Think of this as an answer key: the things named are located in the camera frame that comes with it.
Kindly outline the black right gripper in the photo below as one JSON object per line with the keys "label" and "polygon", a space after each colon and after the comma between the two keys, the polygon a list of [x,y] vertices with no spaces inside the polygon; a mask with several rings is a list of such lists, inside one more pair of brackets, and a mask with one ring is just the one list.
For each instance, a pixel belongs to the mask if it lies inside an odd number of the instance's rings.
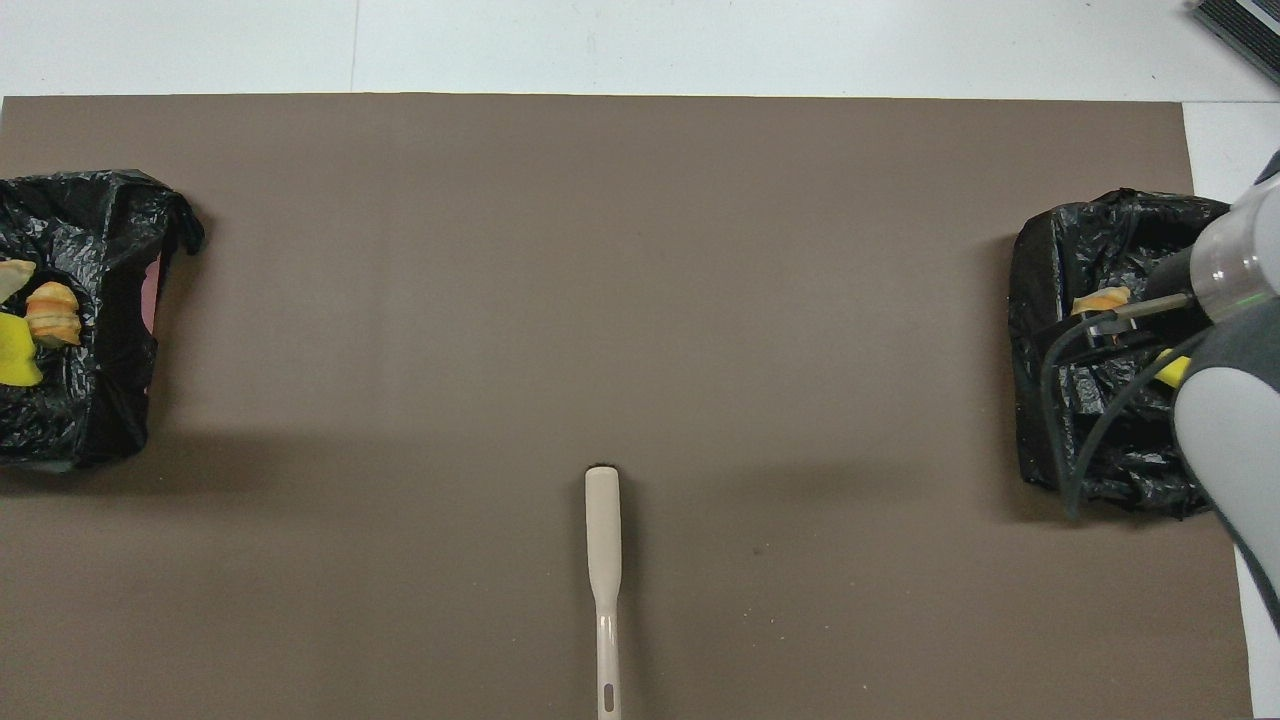
{"label": "black right gripper", "polygon": [[1156,263],[1146,282],[1146,301],[1175,295],[1196,301],[1190,268],[1192,255],[1193,252],[1175,252]]}

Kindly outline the pale striped croissant piece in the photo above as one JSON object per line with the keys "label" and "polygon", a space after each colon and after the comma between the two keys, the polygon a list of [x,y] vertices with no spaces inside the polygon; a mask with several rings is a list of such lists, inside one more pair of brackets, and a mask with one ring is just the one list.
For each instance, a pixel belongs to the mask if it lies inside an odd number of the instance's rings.
{"label": "pale striped croissant piece", "polygon": [[1103,287],[1071,301],[1070,315],[1112,311],[1125,306],[1132,300],[1132,291],[1124,286]]}

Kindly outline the beige hand brush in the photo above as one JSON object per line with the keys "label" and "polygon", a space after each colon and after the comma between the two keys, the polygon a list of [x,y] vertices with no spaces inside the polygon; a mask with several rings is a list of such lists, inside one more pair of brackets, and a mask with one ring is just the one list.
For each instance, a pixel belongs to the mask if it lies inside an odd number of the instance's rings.
{"label": "beige hand brush", "polygon": [[590,466],[584,489],[588,575],[595,609],[596,719],[621,720],[618,607],[623,548],[617,469]]}

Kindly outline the orange white croissant piece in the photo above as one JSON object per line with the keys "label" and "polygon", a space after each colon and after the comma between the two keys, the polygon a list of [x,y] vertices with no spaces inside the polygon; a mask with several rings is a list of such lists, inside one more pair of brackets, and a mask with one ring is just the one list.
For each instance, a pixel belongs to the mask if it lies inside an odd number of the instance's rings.
{"label": "orange white croissant piece", "polygon": [[26,320],[35,342],[45,348],[81,346],[79,301],[73,291],[50,281],[26,300]]}

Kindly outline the green yellow sponge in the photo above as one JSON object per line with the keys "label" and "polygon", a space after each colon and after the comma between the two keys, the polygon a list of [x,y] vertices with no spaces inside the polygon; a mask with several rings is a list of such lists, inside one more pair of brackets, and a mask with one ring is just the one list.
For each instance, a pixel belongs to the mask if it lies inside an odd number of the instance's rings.
{"label": "green yellow sponge", "polygon": [[33,387],[42,379],[28,322],[0,313],[0,386]]}

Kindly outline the black trash bag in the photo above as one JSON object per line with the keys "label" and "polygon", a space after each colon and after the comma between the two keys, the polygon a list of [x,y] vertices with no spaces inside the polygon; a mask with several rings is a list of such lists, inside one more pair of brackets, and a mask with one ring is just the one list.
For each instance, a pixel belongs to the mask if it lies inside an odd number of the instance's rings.
{"label": "black trash bag", "polygon": [[[1134,302],[1176,293],[1153,281],[1157,268],[1188,252],[1228,205],[1190,195],[1121,188],[1029,219],[1012,242],[1007,334],[1011,348],[1018,468],[1025,483],[1060,491],[1092,427],[1157,356],[1208,327],[1198,307],[1135,322],[1103,338],[1076,338],[1059,356],[1051,404],[1041,368],[1056,338],[1079,323],[1073,304],[1101,290],[1128,290]],[[1079,486],[1082,502],[1130,512],[1189,518],[1210,497],[1187,470],[1172,433],[1172,388],[1152,380],[1134,393],[1098,443]]]}
{"label": "black trash bag", "polygon": [[35,342],[44,379],[0,386],[0,468],[70,471],[129,457],[148,438],[157,340],[140,316],[146,266],[204,247],[188,201],[138,170],[63,172],[0,179],[0,260],[35,263],[0,313],[26,319],[45,282],[79,301],[81,346]]}

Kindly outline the dark ribbed object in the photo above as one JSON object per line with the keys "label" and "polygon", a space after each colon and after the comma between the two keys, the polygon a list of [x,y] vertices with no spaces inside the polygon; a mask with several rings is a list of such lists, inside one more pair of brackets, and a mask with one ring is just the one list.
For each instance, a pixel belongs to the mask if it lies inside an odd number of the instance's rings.
{"label": "dark ribbed object", "polygon": [[1190,15],[1280,86],[1280,0],[1190,0]]}

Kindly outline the brown table mat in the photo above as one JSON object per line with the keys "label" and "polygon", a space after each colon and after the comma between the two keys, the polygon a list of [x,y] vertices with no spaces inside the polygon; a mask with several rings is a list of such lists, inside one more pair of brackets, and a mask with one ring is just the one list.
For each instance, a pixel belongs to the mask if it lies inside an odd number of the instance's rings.
{"label": "brown table mat", "polygon": [[138,169],[206,249],[151,437],[0,471],[0,720],[1252,711],[1219,521],[1025,484],[1025,220],[1192,190],[1155,102],[8,97],[0,177]]}

